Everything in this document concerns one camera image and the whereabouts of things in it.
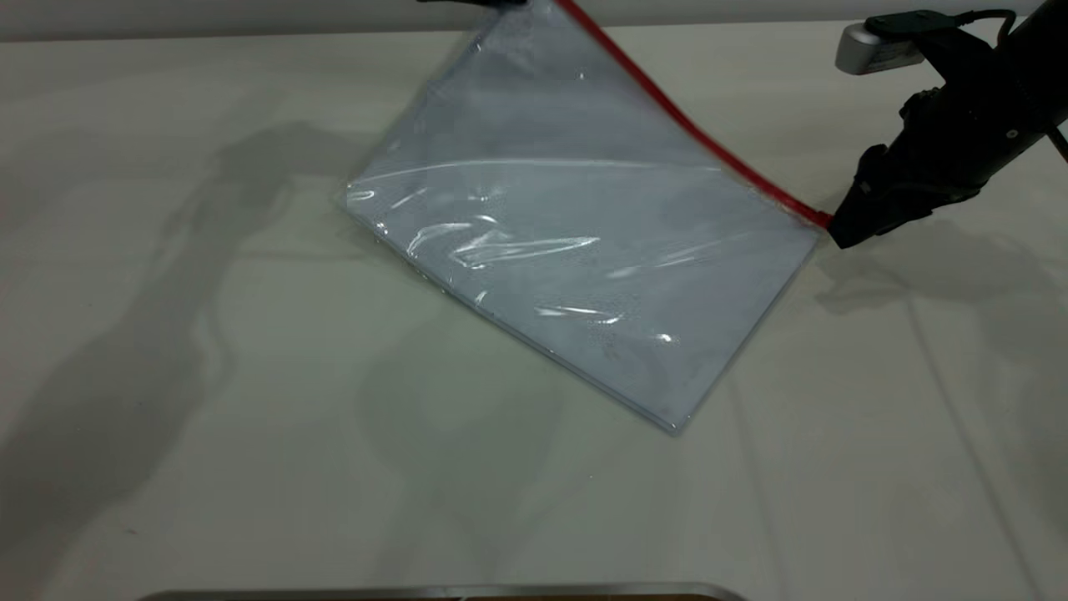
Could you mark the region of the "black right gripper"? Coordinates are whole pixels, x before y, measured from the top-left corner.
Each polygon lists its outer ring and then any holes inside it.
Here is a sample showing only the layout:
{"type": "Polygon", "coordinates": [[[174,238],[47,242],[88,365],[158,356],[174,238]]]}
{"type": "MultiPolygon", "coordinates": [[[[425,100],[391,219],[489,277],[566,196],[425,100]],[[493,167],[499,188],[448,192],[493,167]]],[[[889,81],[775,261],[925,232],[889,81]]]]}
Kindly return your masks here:
{"type": "Polygon", "coordinates": [[[977,19],[931,17],[909,34],[945,83],[905,110],[897,155],[877,144],[859,156],[828,225],[841,250],[976,197],[1064,121],[1067,4],[1046,1],[995,46],[965,32],[977,19]]]}

